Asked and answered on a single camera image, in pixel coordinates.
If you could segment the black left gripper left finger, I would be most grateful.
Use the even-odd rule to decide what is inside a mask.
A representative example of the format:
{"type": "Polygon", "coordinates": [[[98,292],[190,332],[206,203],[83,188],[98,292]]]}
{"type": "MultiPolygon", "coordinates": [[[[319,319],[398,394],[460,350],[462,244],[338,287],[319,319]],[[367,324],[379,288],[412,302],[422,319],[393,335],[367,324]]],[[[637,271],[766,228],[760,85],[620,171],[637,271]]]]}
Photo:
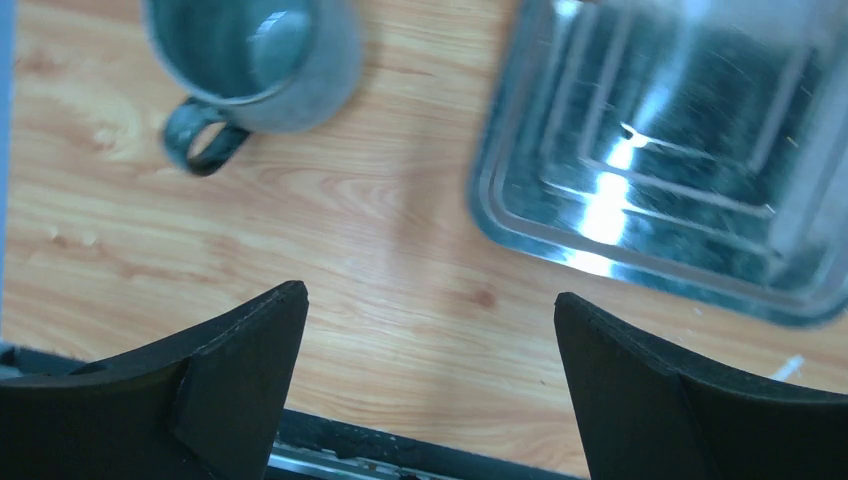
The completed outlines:
{"type": "Polygon", "coordinates": [[[4,379],[2,477],[261,478],[308,306],[287,281],[122,354],[4,379]]]}

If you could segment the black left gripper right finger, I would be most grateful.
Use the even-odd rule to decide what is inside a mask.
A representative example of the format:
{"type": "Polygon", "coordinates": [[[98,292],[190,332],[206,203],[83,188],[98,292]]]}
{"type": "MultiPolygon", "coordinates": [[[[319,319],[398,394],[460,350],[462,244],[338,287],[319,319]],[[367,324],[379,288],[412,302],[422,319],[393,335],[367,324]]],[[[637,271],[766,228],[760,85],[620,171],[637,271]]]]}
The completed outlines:
{"type": "Polygon", "coordinates": [[[847,398],[754,375],[570,292],[555,331],[594,479],[843,479],[847,398]]]}

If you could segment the grey metal cup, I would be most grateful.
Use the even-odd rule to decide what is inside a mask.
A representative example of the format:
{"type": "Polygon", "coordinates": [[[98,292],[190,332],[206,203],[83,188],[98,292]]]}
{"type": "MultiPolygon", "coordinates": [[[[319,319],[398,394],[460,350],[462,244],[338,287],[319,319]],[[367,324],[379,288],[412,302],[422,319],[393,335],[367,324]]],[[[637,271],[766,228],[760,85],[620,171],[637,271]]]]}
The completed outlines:
{"type": "Polygon", "coordinates": [[[221,169],[252,134],[312,129],[362,76],[354,1],[143,1],[163,68],[188,93],[161,129],[169,160],[195,176],[221,169]]]}

